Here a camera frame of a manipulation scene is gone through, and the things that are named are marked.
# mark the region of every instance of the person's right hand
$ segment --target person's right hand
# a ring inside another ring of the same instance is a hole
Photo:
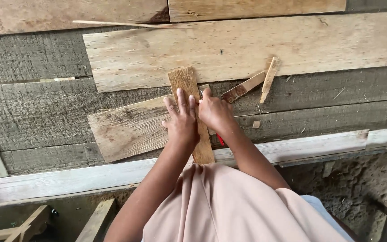
[[[234,119],[232,105],[217,97],[213,97],[210,88],[203,91],[198,110],[198,117],[207,127],[221,136],[238,127]]]

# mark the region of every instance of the wooden wall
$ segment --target wooden wall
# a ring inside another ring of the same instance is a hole
[[[387,11],[387,0],[347,4],[350,13],[379,10]],[[97,92],[82,34],[122,29],[128,28],[0,35],[0,156],[9,174],[102,165],[86,116],[171,93],[169,87]],[[68,77],[76,80],[39,81]],[[239,83],[210,86],[219,95]],[[277,77],[258,105],[260,96],[257,87],[234,102],[237,121],[255,143],[387,128],[387,67]],[[253,129],[253,121],[261,127]]]

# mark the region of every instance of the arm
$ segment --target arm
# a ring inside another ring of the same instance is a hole
[[[232,109],[231,104],[212,97],[211,90],[206,89],[203,92],[203,100],[200,101],[199,118],[228,144],[240,171],[255,177],[274,190],[290,189],[280,173],[239,128]]]
[[[195,99],[189,97],[189,110],[181,89],[177,90],[179,111],[169,98],[164,102],[171,115],[170,122],[162,124],[168,129],[169,141],[153,168],[135,189],[111,223],[105,242],[139,242],[145,224],[173,191],[196,144],[200,140],[195,116]]]

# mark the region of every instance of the thin wooden stick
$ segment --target thin wooden stick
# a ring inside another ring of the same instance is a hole
[[[130,23],[116,23],[116,22],[99,22],[99,21],[86,21],[86,20],[73,20],[73,23],[77,23],[77,24],[93,24],[93,25],[137,26],[137,27],[145,27],[145,28],[191,28],[191,27],[177,26],[177,24],[145,25],[145,24],[130,24]]]

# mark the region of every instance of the person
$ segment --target person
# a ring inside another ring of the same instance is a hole
[[[111,223],[105,242],[352,241],[315,197],[294,193],[246,137],[233,107],[213,97],[199,101],[198,117],[230,148],[239,170],[217,163],[184,169],[200,140],[196,104],[177,90],[177,108],[162,121],[168,143],[153,168]]]

